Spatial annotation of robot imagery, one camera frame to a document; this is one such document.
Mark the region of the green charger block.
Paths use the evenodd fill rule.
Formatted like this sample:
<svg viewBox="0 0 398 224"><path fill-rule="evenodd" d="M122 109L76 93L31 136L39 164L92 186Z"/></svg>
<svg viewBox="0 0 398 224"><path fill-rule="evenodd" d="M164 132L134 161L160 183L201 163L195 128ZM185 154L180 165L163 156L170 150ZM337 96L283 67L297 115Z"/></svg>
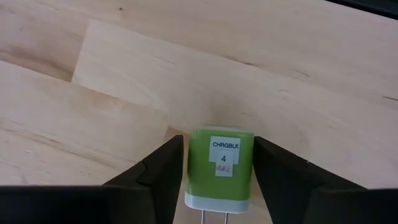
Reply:
<svg viewBox="0 0 398 224"><path fill-rule="evenodd" d="M201 211L230 214L249 210L254 133L245 129L204 126L192 132L188 147L185 205Z"/></svg>

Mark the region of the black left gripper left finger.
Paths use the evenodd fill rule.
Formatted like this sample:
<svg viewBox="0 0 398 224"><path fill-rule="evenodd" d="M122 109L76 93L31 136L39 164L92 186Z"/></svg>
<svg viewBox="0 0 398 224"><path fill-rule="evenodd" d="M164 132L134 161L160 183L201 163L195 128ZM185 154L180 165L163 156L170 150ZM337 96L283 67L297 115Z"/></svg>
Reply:
<svg viewBox="0 0 398 224"><path fill-rule="evenodd" d="M176 135L103 185L0 186L0 224L172 224L182 175Z"/></svg>

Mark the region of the black aluminium table frame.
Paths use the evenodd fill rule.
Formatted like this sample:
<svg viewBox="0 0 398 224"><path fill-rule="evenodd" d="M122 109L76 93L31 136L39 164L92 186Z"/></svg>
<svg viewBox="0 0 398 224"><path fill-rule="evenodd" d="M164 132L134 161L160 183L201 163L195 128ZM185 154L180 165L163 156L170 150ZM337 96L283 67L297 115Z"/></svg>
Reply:
<svg viewBox="0 0 398 224"><path fill-rule="evenodd" d="M398 0L326 0L343 6L359 9L398 20Z"/></svg>

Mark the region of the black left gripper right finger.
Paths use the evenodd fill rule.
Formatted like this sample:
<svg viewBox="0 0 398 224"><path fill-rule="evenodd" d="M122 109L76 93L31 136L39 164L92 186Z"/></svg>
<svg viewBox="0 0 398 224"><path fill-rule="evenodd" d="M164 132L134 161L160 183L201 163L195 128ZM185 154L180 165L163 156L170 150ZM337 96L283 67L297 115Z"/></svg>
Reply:
<svg viewBox="0 0 398 224"><path fill-rule="evenodd" d="M253 167L273 224L398 224L398 189L367 189L260 136Z"/></svg>

